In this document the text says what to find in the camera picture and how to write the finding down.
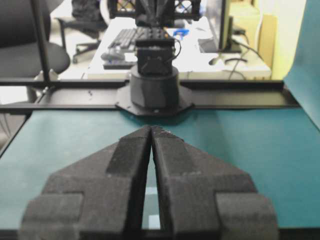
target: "computer mouse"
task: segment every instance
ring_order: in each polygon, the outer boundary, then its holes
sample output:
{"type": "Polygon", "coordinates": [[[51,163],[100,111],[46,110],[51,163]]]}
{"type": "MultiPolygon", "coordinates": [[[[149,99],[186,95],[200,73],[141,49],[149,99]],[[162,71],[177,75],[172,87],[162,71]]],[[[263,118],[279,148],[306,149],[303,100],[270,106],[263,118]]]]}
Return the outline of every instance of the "computer mouse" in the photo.
{"type": "Polygon", "coordinates": [[[126,58],[124,53],[115,48],[110,48],[101,55],[101,59],[104,61],[124,61],[126,58]]]}

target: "vertical metal pole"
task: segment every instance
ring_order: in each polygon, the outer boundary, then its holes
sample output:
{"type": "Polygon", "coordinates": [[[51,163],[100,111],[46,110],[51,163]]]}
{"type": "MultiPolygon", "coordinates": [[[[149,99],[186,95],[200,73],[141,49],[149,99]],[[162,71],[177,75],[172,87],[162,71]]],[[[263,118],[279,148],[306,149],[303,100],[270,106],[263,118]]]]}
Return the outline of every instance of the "vertical metal pole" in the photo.
{"type": "Polygon", "coordinates": [[[50,82],[49,76],[49,60],[48,60],[48,50],[47,50],[47,39],[45,32],[44,18],[42,14],[42,9],[40,7],[39,0],[30,0],[30,5],[33,14],[33,25],[34,31],[36,33],[37,45],[41,60],[41,67],[43,71],[43,79],[46,83],[50,82]]]}

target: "teal table surface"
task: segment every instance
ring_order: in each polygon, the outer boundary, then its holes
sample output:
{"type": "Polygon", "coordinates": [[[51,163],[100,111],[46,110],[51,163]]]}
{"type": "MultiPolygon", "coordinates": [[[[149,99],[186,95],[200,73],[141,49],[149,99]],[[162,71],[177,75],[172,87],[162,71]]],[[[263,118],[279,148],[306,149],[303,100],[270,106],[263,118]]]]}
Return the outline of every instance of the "teal table surface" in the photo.
{"type": "MultiPolygon", "coordinates": [[[[281,228],[320,227],[320,133],[301,108],[191,110],[173,118],[122,111],[36,111],[0,159],[0,229],[18,229],[29,200],[48,176],[143,125],[251,174],[270,198],[281,228]]],[[[157,228],[155,166],[150,162],[144,228],[157,228]]]]}

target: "black cable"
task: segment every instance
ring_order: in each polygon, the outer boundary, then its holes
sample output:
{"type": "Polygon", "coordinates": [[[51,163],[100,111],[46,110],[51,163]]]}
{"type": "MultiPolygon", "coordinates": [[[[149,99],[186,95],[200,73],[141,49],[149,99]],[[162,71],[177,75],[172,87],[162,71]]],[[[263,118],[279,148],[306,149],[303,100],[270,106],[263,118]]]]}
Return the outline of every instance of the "black cable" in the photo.
{"type": "Polygon", "coordinates": [[[6,131],[5,127],[4,127],[4,125],[2,124],[1,120],[0,120],[0,127],[2,128],[4,134],[9,138],[9,134],[7,133],[7,131],[6,131]]]}
{"type": "MultiPolygon", "coordinates": [[[[245,56],[249,51],[250,51],[250,50],[248,49],[246,52],[244,52],[244,53],[241,55],[241,58],[240,58],[240,59],[243,59],[243,58],[244,58],[244,56],[245,56]]],[[[237,61],[237,62],[236,62],[236,64],[234,65],[234,68],[233,68],[233,70],[231,71],[231,73],[230,73],[230,76],[229,76],[228,80],[231,80],[231,78],[232,78],[233,74],[236,72],[236,69],[237,69],[237,67],[238,67],[238,65],[239,65],[239,63],[240,63],[240,61],[241,61],[241,60],[239,60],[239,59],[238,59],[238,61],[237,61]]]]}
{"type": "Polygon", "coordinates": [[[9,127],[9,124],[8,124],[7,115],[3,114],[3,117],[4,117],[4,123],[6,125],[6,129],[8,130],[8,133],[11,136],[11,131],[10,131],[10,127],[9,127]]]}
{"type": "Polygon", "coordinates": [[[243,59],[243,58],[229,58],[229,59],[226,59],[224,60],[224,64],[227,64],[228,62],[232,62],[232,61],[242,61],[244,63],[248,63],[248,60],[247,59],[243,59]]]}
{"type": "Polygon", "coordinates": [[[181,41],[179,39],[176,39],[176,38],[174,38],[174,40],[179,43],[179,46],[180,46],[179,52],[177,53],[177,55],[175,55],[175,56],[169,58],[168,60],[166,60],[165,63],[175,60],[181,53],[181,50],[182,50],[181,41]]]}
{"type": "Polygon", "coordinates": [[[241,72],[239,72],[239,71],[236,71],[236,70],[223,70],[223,72],[229,72],[229,73],[232,73],[232,74],[239,74],[239,75],[241,75],[241,77],[243,78],[243,80],[247,80],[246,79],[246,77],[245,77],[245,75],[243,75],[241,72]]]}
{"type": "Polygon", "coordinates": [[[250,45],[248,36],[245,33],[242,33],[241,35],[245,37],[246,42],[248,43],[248,45],[250,45]]]}
{"type": "Polygon", "coordinates": [[[233,42],[234,42],[235,44],[239,44],[240,46],[245,47],[245,48],[248,49],[248,50],[253,51],[255,54],[257,54],[257,55],[259,56],[259,58],[261,58],[262,61],[264,60],[264,59],[262,58],[262,56],[261,56],[256,50],[254,50],[252,47],[249,47],[249,46],[247,46],[247,45],[245,45],[245,44],[243,44],[243,43],[241,43],[241,42],[238,42],[238,41],[236,41],[236,40],[234,40],[234,39],[233,39],[233,42]]]}

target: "office chair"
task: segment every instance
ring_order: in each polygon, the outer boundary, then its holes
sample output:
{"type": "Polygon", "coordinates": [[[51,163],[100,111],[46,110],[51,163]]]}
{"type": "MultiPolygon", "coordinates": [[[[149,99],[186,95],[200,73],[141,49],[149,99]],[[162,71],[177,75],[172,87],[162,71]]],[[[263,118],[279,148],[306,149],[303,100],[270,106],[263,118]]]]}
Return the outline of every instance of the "office chair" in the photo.
{"type": "MultiPolygon", "coordinates": [[[[70,65],[70,58],[61,46],[50,43],[50,13],[41,1],[47,39],[49,68],[57,74],[70,65]]],[[[34,78],[42,70],[34,32],[32,9],[28,0],[0,1],[0,78],[34,78]]]]}
{"type": "Polygon", "coordinates": [[[64,49],[66,49],[65,29],[67,28],[80,31],[88,35],[92,39],[96,40],[96,42],[80,43],[76,45],[75,47],[76,53],[73,55],[72,62],[74,64],[77,64],[78,63],[77,56],[90,52],[92,50],[96,50],[99,47],[101,43],[99,39],[100,32],[106,30],[108,25],[106,24],[106,22],[104,21],[104,19],[100,14],[99,2],[97,0],[91,0],[91,1],[85,1],[85,2],[84,1],[77,2],[76,0],[73,0],[72,7],[73,7],[72,15],[74,16],[74,18],[70,18],[70,17],[57,18],[60,24],[62,45],[64,49]]]}

